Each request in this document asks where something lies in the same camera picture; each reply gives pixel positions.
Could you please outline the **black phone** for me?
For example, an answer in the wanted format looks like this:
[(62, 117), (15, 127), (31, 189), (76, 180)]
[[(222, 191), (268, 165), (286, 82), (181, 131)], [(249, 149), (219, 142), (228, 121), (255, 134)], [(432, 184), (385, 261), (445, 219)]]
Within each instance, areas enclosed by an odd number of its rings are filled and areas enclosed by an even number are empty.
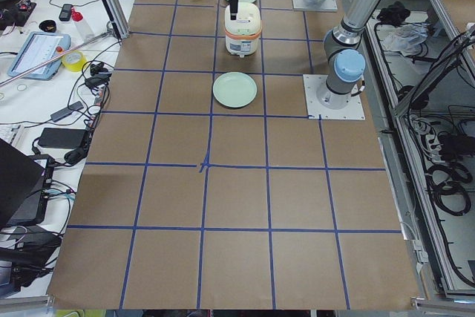
[(73, 5), (63, 4), (59, 13), (59, 21), (68, 22), (72, 16)]

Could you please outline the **black cloth bundle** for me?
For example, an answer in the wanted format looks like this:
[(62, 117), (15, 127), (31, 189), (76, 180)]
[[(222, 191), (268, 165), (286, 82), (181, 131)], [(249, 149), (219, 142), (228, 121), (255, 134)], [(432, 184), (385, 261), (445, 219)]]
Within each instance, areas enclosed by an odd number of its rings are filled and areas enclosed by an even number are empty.
[(376, 18), (381, 24), (400, 27), (409, 16), (410, 11), (400, 1), (395, 1), (388, 7), (381, 9)]

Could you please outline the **red cap spray bottle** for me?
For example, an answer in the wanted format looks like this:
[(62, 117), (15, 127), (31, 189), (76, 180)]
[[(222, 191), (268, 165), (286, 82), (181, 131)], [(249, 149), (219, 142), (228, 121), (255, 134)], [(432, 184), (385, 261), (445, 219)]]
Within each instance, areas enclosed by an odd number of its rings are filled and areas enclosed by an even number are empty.
[(84, 16), (74, 7), (71, 8), (71, 18), (84, 42), (89, 41), (94, 37), (94, 33), (90, 25), (85, 20)]

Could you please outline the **near light green plate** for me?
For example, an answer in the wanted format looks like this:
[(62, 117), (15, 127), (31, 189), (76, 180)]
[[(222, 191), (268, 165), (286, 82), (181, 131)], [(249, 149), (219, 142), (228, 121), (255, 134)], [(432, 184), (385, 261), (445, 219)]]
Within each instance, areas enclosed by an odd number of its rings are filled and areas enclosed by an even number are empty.
[(214, 98), (228, 108), (242, 108), (256, 97), (258, 87), (253, 78), (241, 72), (220, 75), (213, 84)]

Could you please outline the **yellow tape roll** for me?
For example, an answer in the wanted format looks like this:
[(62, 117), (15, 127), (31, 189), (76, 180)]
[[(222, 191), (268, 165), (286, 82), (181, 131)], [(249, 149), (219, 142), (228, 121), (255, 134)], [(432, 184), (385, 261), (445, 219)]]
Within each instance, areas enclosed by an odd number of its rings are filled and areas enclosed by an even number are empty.
[(62, 65), (70, 72), (82, 71), (87, 62), (85, 55), (79, 51), (71, 51), (61, 58)]

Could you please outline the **black laptop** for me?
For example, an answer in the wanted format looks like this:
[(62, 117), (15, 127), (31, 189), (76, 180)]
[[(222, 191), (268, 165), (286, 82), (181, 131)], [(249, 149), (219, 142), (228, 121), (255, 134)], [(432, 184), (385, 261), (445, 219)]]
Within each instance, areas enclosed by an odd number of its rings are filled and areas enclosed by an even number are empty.
[(53, 158), (27, 156), (1, 141), (1, 227), (33, 226), (45, 219)]

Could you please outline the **near blue teach pendant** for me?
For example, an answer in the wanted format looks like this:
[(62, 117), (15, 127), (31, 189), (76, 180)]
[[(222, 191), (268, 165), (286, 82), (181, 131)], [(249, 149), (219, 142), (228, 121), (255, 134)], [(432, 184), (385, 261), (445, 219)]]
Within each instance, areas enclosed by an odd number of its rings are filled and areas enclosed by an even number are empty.
[[(32, 32), (11, 66), (7, 71), (8, 76), (17, 76), (35, 66), (58, 56), (71, 46), (71, 37), (63, 33)], [(60, 60), (50, 62), (41, 68), (24, 76), (26, 79), (49, 80), (58, 71)]]

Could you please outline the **metal rod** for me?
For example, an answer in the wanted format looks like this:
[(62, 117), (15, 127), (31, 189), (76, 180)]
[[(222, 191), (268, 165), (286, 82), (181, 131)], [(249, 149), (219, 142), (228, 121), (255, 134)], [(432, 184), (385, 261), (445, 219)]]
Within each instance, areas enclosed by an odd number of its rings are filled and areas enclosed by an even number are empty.
[(41, 68), (41, 67), (45, 66), (46, 64), (48, 64), (48, 63), (50, 63), (50, 62), (55, 62), (57, 59), (60, 60), (65, 54), (70, 53), (71, 51), (78, 50), (78, 49), (80, 49), (80, 48), (82, 48), (82, 47), (84, 47), (84, 46), (86, 46), (86, 45), (89, 45), (89, 44), (91, 44), (91, 43), (94, 43), (94, 42), (98, 41), (99, 39), (102, 39), (102, 38), (105, 38), (105, 37), (108, 37), (108, 36), (111, 36), (111, 35), (112, 35), (112, 32), (109, 30), (109, 31), (106, 31), (106, 32), (104, 32), (104, 33), (101, 33), (101, 34), (95, 36), (94, 38), (92, 38), (92, 39), (89, 40), (89, 41), (86, 41), (86, 42), (81, 43), (80, 45), (77, 45), (77, 46), (74, 46), (74, 47), (72, 47), (72, 48), (69, 48), (68, 50), (64, 50), (64, 51), (63, 51), (62, 53), (60, 53), (58, 56), (53, 57), (52, 59), (50, 59), (50, 60), (48, 60), (48, 61), (46, 61), (46, 62), (43, 62), (43, 63), (41, 63), (41, 64), (35, 66), (34, 68), (31, 68), (30, 70), (26, 70), (25, 72), (20, 73), (20, 74), (17, 75), (17, 76), (9, 76), (8, 79), (4, 79), (4, 80), (1, 81), (1, 86), (3, 87), (3, 86), (5, 86), (6, 84), (9, 84), (9, 83), (11, 83), (11, 82), (13, 82), (13, 81), (16, 81), (17, 79), (24, 78), (24, 76), (26, 76), (27, 74), (29, 74), (29, 73), (35, 71), (37, 68)]

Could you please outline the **black power brick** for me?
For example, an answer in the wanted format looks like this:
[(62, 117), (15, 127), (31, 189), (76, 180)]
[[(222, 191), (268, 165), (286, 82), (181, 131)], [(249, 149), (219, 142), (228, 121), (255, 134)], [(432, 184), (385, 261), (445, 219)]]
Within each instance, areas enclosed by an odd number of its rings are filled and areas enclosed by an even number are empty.
[(44, 128), (38, 145), (42, 148), (78, 148), (87, 136), (85, 129), (76, 128)]

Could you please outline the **white orange rice cooker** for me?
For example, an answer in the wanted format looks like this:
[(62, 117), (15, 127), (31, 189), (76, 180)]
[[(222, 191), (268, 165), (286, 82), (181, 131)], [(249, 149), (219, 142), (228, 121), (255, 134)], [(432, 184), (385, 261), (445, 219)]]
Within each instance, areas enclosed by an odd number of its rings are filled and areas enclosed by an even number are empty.
[(225, 9), (225, 42), (230, 54), (239, 57), (252, 55), (258, 48), (258, 39), (262, 31), (259, 8), (249, 2), (238, 3), (238, 13), (231, 20), (230, 6)]

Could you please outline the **crumpled white cloth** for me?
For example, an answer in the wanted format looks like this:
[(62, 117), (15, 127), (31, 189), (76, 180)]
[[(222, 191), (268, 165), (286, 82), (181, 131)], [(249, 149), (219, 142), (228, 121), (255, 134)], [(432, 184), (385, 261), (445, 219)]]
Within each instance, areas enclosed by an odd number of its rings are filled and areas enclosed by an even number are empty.
[(406, 24), (390, 31), (381, 41), (381, 46), (384, 51), (399, 52), (403, 56), (412, 56), (419, 53), (427, 38), (428, 30), (426, 27)]

